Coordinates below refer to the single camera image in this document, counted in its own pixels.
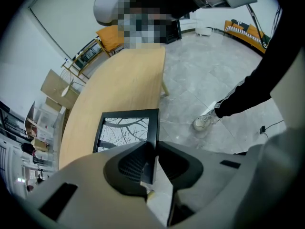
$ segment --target shoe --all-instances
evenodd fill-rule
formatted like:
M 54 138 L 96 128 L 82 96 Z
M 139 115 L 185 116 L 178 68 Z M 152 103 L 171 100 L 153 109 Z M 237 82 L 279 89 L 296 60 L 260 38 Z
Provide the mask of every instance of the shoe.
M 220 118 L 216 115 L 215 110 L 211 110 L 207 114 L 194 119 L 193 127 L 196 131 L 204 131 L 219 120 Z

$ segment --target wooden table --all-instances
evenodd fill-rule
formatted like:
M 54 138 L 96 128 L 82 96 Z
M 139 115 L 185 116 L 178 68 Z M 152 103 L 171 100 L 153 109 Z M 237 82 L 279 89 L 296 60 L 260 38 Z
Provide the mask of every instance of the wooden table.
M 69 116 L 59 168 L 92 153 L 103 112 L 159 107 L 165 48 L 124 49 L 104 62 L 87 82 Z

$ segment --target table leg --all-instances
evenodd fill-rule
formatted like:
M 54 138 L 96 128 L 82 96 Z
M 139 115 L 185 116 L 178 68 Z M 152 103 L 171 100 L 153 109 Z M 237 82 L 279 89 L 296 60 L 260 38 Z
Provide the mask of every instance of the table leg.
M 165 92 L 165 95 L 168 96 L 170 93 L 168 92 L 167 87 L 163 80 L 162 80 L 162 88 L 163 88 L 163 91 Z

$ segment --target orange chair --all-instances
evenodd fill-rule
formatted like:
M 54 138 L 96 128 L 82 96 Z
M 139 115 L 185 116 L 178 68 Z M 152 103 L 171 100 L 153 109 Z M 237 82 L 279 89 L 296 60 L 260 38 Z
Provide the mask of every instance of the orange chair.
M 124 32 L 119 31 L 117 25 L 105 27 L 96 33 L 101 40 L 100 47 L 103 48 L 108 57 L 110 54 L 115 55 L 117 53 L 115 50 L 124 44 Z

